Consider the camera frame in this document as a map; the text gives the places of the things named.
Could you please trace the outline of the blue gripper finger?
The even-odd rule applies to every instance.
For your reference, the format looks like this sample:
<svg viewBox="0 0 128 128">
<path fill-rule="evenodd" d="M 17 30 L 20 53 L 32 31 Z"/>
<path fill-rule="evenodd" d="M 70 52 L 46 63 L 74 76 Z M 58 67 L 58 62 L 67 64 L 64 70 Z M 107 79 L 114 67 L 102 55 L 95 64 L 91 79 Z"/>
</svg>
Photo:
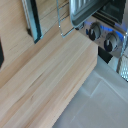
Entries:
<svg viewBox="0 0 128 128">
<path fill-rule="evenodd" d="M 0 38 L 0 69 L 3 65 L 3 62 L 4 62 L 4 53 L 3 53 L 3 47 L 2 47 L 2 42 Z"/>
</svg>

